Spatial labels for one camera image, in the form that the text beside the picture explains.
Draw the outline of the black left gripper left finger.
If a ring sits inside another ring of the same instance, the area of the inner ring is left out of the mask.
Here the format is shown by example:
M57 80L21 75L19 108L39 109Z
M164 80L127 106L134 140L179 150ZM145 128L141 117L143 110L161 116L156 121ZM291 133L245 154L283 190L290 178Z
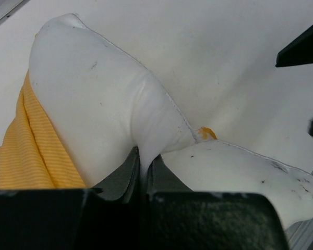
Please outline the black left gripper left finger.
M89 189L0 190L0 249L138 249L139 152Z

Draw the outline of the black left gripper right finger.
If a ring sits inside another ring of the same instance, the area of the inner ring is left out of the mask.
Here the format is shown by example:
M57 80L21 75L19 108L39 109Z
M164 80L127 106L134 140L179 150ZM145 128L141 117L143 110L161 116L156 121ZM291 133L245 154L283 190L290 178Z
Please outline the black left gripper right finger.
M150 165L147 184L146 249L288 249L262 195L192 191L161 156Z

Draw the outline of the yellow Mickey Mouse pillowcase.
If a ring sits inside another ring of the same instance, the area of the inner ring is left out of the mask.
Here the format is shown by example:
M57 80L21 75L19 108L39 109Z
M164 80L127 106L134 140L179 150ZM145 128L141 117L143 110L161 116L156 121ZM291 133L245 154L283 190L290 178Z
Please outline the yellow Mickey Mouse pillowcase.
M0 146L0 190L85 186L25 77Z

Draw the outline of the white pillow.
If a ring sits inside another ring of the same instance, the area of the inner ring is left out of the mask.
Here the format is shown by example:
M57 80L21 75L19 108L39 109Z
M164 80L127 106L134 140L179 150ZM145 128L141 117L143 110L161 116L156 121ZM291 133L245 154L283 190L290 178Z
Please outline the white pillow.
M266 196L284 228L313 218L311 174L193 129L150 70L74 14L37 33L29 80L88 187L137 146L141 178L162 156L194 191Z

